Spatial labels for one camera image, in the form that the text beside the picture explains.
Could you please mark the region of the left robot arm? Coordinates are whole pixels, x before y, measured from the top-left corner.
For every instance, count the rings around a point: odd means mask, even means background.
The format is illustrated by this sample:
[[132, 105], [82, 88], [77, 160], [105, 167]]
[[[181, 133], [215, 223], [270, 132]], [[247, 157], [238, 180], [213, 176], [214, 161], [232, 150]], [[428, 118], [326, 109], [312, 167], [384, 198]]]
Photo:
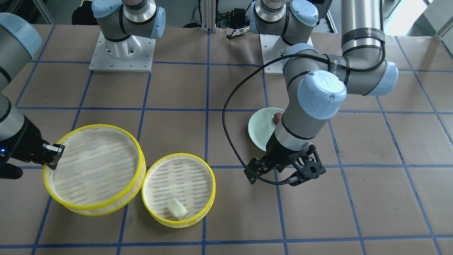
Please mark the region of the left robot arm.
[[[266, 144], [265, 155], [253, 158], [244, 173], [273, 185], [297, 186], [325, 173], [311, 140], [340, 109], [347, 94], [380, 96], [391, 92], [398, 68], [386, 60], [382, 1], [342, 1], [342, 54], [320, 54], [305, 42], [312, 25], [306, 0], [261, 0], [254, 4], [252, 32], [278, 33], [288, 45], [282, 57], [289, 104]], [[283, 181], [269, 181], [264, 174], [287, 166], [296, 171]]]

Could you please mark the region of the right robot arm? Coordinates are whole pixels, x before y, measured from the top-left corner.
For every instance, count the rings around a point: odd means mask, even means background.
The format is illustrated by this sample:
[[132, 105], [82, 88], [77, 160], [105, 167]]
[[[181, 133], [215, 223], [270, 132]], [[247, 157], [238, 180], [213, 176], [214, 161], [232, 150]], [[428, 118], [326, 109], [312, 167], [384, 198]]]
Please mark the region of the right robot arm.
[[[75, 71], [90, 68], [96, 46], [101, 45], [110, 60], [134, 66], [139, 58], [151, 57], [145, 51], [152, 39], [162, 37], [166, 14], [153, 0], [94, 0], [86, 1], [99, 25], [58, 25], [44, 31], [14, 13], [1, 13], [1, 91], [24, 74], [27, 80], [33, 64], [56, 67], [66, 63]], [[23, 170], [9, 163], [25, 162], [41, 166], [56, 166], [62, 156], [60, 144], [43, 139], [38, 127], [1, 94], [1, 178], [18, 179]]]

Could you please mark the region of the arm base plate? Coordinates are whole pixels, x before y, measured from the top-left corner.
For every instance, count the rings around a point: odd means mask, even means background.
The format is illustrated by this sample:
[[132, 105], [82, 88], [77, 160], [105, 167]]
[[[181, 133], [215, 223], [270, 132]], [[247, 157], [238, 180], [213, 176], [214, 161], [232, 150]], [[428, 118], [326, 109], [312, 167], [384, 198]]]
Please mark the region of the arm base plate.
[[150, 72], [156, 40], [130, 36], [121, 42], [107, 40], [100, 33], [89, 64], [94, 72]]
[[[264, 64], [281, 57], [291, 47], [281, 36], [273, 34], [259, 34], [259, 43]], [[267, 66], [264, 73], [265, 75], [283, 75], [282, 61]]]

